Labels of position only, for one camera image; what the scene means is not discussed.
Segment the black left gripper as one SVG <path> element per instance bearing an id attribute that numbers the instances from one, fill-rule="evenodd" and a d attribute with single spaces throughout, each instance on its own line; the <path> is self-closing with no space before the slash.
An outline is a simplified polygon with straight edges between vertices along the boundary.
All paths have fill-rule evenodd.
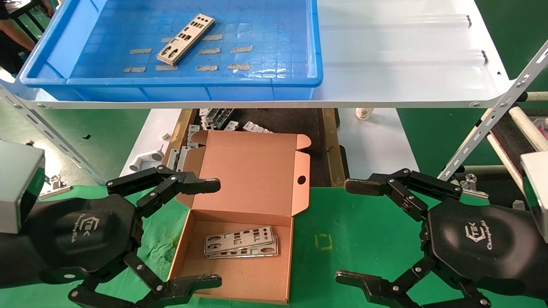
<path id="1" fill-rule="evenodd" d="M 110 180 L 100 199 L 69 198 L 36 203 L 17 234 L 2 233 L 0 286 L 66 284 L 84 279 L 68 295 L 82 308 L 165 308 L 186 304 L 200 289 L 218 288 L 219 275 L 189 275 L 162 282 L 135 253 L 148 218 L 178 194 L 220 190 L 220 180 L 200 179 L 160 165 Z M 145 190 L 136 207 L 124 197 Z M 129 268 L 149 292 L 129 302 L 96 292 Z"/>

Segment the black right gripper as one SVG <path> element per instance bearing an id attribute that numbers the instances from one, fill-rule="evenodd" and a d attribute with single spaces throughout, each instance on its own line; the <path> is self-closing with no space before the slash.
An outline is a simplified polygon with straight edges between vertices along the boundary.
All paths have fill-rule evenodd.
<path id="1" fill-rule="evenodd" d="M 462 194 L 459 185 L 409 169 L 373 173 L 366 180 L 348 178 L 344 189 L 350 194 L 385 195 L 413 220 L 424 222 L 425 253 L 432 256 L 423 257 L 393 282 L 347 270 L 335 273 L 337 283 L 361 289 L 368 302 L 419 308 L 407 292 L 432 271 L 460 289 L 463 298 L 425 308 L 490 308 L 491 301 L 477 288 L 547 300 L 547 243 L 531 212 L 461 203 L 457 201 Z M 415 192 L 442 203 L 428 210 Z"/>

